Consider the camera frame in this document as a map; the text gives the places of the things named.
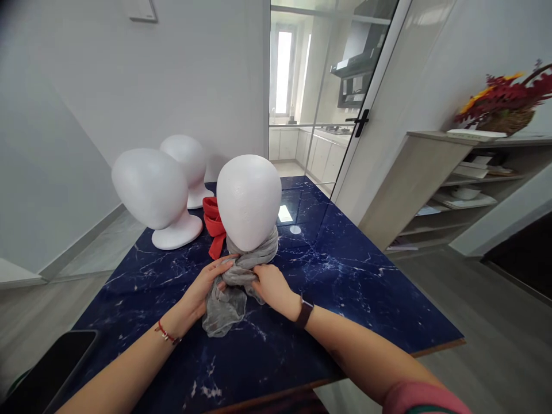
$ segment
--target range hood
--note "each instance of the range hood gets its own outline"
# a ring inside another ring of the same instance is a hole
[[[361,53],[336,63],[330,69],[330,73],[344,79],[354,75],[368,74],[374,71],[379,54],[376,55],[372,50]]]
[[[355,8],[354,15],[391,20],[396,3],[395,0],[366,0]],[[348,59],[333,65],[330,73],[342,79],[355,75],[371,75],[378,62],[387,29],[387,25],[353,21],[345,46],[346,51],[353,53],[345,52],[343,57]],[[349,49],[349,43],[354,44],[354,47]]]

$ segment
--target kitchen cabinet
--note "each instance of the kitchen cabinet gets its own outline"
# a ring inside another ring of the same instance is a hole
[[[280,130],[280,160],[293,160],[297,154],[297,139],[299,129],[281,129]]]
[[[297,140],[297,162],[301,167],[306,165],[306,153],[309,151],[309,140],[311,134],[305,131],[299,131],[299,137]]]
[[[312,171],[312,162],[315,158],[316,144],[318,143],[319,140],[320,139],[316,135],[313,135],[312,144],[310,145],[310,148],[311,148],[310,154],[309,154],[309,142],[307,141],[306,143],[305,152],[306,152],[306,156],[309,158],[307,160],[306,169],[309,171]]]
[[[326,163],[324,174],[321,177],[322,182],[332,182],[337,180],[339,169],[341,168],[343,158],[345,158],[346,151],[346,147],[342,147],[337,144],[332,145],[329,151],[328,162]]]
[[[328,155],[331,147],[332,147],[332,143],[330,141],[326,141],[325,139],[318,138],[316,140],[316,149],[314,153],[311,150],[311,153],[314,154],[314,157],[313,157],[312,167],[310,168],[310,171],[312,175],[318,180],[321,180],[322,177],[324,176],[324,171],[326,169],[326,162],[328,161]]]
[[[280,159],[280,130],[269,128],[269,160]]]

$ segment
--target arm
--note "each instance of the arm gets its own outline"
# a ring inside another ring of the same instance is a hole
[[[256,266],[259,282],[253,288],[276,311],[295,322],[301,298],[293,293],[282,273],[273,265]],[[377,333],[315,306],[305,329],[334,358],[347,376],[379,404],[403,381],[444,386],[422,364]]]
[[[205,313],[205,297],[214,279],[227,271],[233,261],[221,264],[227,256],[206,266],[186,293],[161,318],[161,325],[173,337],[182,338]],[[221,282],[220,289],[225,288]],[[59,413],[130,412],[174,350],[165,341],[157,324],[106,366],[59,409]]]

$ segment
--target bowl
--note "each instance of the bowl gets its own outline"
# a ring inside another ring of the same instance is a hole
[[[458,187],[451,192],[451,195],[455,198],[459,198],[460,200],[473,200],[479,195],[480,192],[481,190],[479,188],[466,185]]]

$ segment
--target mannequin head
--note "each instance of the mannequin head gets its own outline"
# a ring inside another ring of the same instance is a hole
[[[111,178],[128,211],[149,228],[168,227],[186,208],[186,177],[164,152],[147,148],[123,152],[113,165]]]
[[[252,251],[268,237],[282,199],[278,171],[258,155],[240,155],[220,171],[217,202],[226,233],[243,251]]]
[[[156,149],[132,149],[117,158],[111,178],[130,214],[155,230],[152,242],[157,248],[182,247],[201,233],[201,219],[186,209],[184,171],[171,156]]]
[[[178,161],[184,169],[189,189],[187,207],[200,208],[204,197],[213,196],[204,184],[207,162],[201,144],[186,135],[172,135],[161,143],[160,149]]]

